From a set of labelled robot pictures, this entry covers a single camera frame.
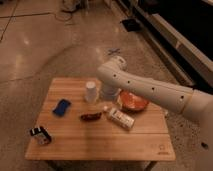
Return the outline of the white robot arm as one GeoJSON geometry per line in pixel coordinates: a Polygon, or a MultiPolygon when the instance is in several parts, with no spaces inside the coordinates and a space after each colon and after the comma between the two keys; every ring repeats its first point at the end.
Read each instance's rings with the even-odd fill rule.
{"type": "Polygon", "coordinates": [[[181,114],[201,128],[213,126],[213,95],[193,88],[175,85],[126,72],[126,61],[120,56],[109,59],[97,69],[99,80],[108,88],[120,88],[181,114]]]}

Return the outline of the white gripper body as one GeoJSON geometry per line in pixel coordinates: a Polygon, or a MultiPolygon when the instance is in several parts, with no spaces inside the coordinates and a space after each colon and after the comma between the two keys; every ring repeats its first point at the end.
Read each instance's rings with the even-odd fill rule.
{"type": "Polygon", "coordinates": [[[100,98],[106,101],[115,101],[119,94],[119,89],[102,83],[100,88],[100,98]]]}

